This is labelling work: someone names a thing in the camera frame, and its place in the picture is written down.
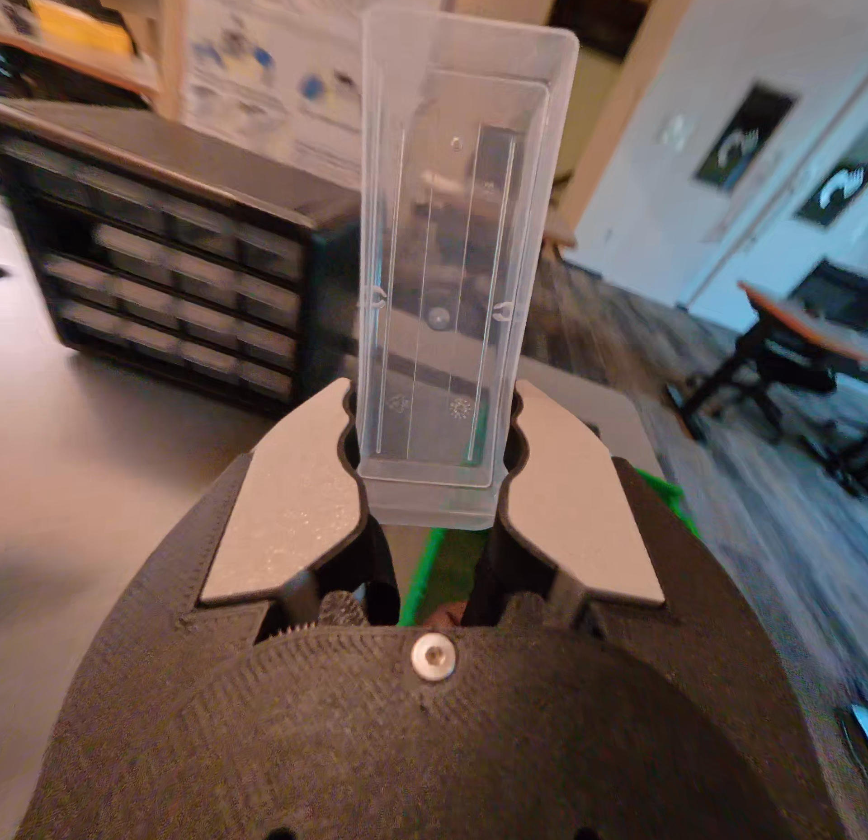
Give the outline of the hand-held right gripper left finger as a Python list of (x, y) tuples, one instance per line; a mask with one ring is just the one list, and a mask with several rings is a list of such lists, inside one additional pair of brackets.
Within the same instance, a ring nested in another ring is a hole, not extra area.
[(254, 447), (201, 588), (203, 605), (275, 599), (362, 536), (370, 512), (345, 451), (352, 390), (350, 379), (331, 382)]

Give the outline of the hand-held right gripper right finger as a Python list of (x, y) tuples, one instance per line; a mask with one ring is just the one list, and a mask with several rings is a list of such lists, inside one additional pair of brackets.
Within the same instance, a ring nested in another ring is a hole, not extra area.
[(524, 448), (497, 512), (510, 536), (554, 569), (549, 600), (662, 607), (663, 589), (608, 447), (531, 382), (516, 380), (515, 394), (512, 426)]

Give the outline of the green plastic bin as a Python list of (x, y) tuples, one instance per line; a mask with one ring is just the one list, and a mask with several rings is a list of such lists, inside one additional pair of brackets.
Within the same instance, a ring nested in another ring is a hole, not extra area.
[[(701, 539), (684, 488), (643, 469), (636, 468), (635, 471), (667, 509), (696, 538)], [(440, 606), (469, 599), (476, 564), (490, 533), (489, 529), (428, 530), (421, 557), (401, 600), (398, 626), (421, 626)]]

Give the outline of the rows of clear drawers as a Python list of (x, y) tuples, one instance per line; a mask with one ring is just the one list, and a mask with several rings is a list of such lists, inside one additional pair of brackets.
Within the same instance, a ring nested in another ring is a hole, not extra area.
[(305, 249), (26, 136), (2, 176), (64, 345), (256, 411), (298, 394)]

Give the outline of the clear plastic drawer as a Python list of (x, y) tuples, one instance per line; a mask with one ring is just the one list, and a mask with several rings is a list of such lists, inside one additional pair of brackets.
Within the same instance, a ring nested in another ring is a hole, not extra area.
[(362, 32), (358, 472), (382, 524), (482, 530), (579, 43), (397, 5)]

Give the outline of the black drawer cabinet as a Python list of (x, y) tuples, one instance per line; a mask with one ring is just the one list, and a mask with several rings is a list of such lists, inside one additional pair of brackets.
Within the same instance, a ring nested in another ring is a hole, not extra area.
[[(281, 412), (256, 411), (250, 403), (221, 399), (213, 390), (194, 389), (184, 379), (178, 384), (104, 355), (69, 347), (73, 351), (269, 419), (283, 418), (342, 375), (344, 359), (354, 346), (359, 289), (360, 202), (356, 192), (146, 110), (3, 99), (1, 130), (2, 139), (7, 134), (26, 136), (81, 158), (93, 158), (219, 208), (239, 222), (296, 240), (305, 249), (300, 388)], [(2, 190), (14, 221), (7, 182), (2, 176)], [(52, 321), (51, 325), (60, 340)]]

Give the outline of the dark desk orange edge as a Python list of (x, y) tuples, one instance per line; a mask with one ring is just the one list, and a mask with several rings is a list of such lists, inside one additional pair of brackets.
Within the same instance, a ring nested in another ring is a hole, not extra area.
[[(811, 315), (796, 301), (773, 296), (749, 282), (739, 281), (739, 289), (758, 315), (759, 321), (772, 321), (814, 347), (828, 366), (852, 379), (866, 376), (866, 336), (842, 325)], [(820, 444), (815, 437), (802, 436), (800, 442), (815, 460), (847, 493), (854, 497), (866, 495), (867, 433), (862, 431), (855, 441), (840, 448)]]

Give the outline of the white instruction poster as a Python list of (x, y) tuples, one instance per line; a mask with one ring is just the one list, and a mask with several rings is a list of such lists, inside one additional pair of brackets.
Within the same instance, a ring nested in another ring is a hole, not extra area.
[(182, 120), (358, 190), (361, 22), (373, 5), (450, 0), (187, 0)]

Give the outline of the yellow box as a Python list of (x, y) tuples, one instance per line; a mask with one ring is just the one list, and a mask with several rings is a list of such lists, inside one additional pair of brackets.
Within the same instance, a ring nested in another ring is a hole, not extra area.
[(28, 0), (40, 35), (115, 56), (136, 54), (132, 37), (119, 23), (100, 20), (55, 0)]

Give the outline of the dark wall picture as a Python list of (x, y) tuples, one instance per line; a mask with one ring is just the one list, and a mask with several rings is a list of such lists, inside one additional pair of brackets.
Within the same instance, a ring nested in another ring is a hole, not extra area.
[(755, 83), (693, 174), (693, 179), (732, 194), (800, 96)]
[(863, 192), (866, 180), (866, 160), (841, 160), (819, 182), (794, 218), (817, 227), (830, 227)]

